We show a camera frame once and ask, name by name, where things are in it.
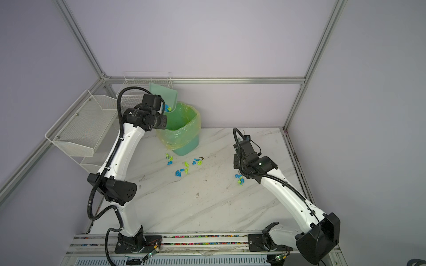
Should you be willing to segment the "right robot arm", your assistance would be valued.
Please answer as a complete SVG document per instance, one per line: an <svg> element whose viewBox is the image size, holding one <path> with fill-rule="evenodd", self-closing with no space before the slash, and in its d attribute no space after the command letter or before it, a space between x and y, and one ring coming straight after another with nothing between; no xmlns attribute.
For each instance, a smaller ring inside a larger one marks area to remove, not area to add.
<svg viewBox="0 0 426 266"><path fill-rule="evenodd" d="M339 244L340 219L333 212L326 214L296 189L272 159L254 150L256 143L249 135L234 128L233 136L234 169L269 190L298 225L288 230L277 222L270 224L262 232L264 246L296 248L310 264L318 265Z"/></svg>

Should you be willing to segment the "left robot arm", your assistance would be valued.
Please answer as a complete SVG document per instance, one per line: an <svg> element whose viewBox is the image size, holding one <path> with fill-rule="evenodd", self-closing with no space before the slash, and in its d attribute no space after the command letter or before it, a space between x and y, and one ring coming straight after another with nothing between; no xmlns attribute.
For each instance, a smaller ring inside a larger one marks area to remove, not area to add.
<svg viewBox="0 0 426 266"><path fill-rule="evenodd" d="M87 180L92 185L87 204L91 221L100 219L109 210L114 211L119 227L115 252L139 253L146 240L143 226L137 224L130 201L135 197L137 185L126 181L126 174L134 151L147 131L166 128L165 101L160 95L146 93L141 103L122 111L121 95L117 98L119 133L105 163Z"/></svg>

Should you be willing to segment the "green plastic dustpan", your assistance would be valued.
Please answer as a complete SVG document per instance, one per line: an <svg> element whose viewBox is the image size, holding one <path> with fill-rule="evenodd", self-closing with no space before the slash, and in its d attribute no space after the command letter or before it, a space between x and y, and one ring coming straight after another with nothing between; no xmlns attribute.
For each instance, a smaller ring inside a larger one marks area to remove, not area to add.
<svg viewBox="0 0 426 266"><path fill-rule="evenodd" d="M154 83L150 83L149 90L152 94L160 95L164 99L165 105L172 107L173 111L175 110L178 101L177 90Z"/></svg>

